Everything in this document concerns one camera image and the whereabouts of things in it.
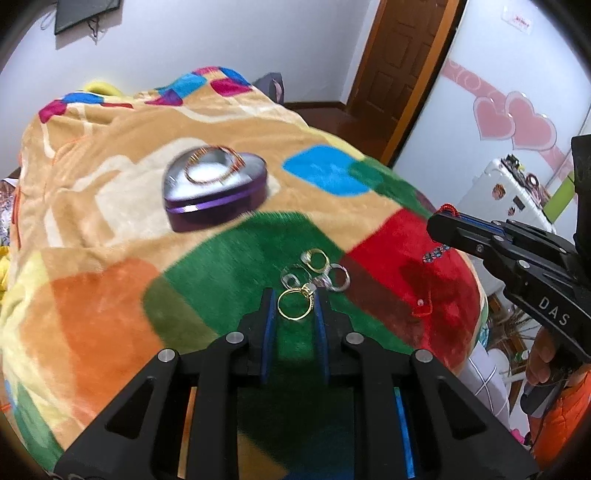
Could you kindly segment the right hand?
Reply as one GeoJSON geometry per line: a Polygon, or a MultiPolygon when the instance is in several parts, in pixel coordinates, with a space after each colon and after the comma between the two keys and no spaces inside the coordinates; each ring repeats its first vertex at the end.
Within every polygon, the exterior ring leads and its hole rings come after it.
{"type": "Polygon", "coordinates": [[[550,363],[555,354],[553,336],[548,330],[541,328],[534,340],[526,368],[526,378],[531,385],[544,384],[550,379],[550,363]]]}

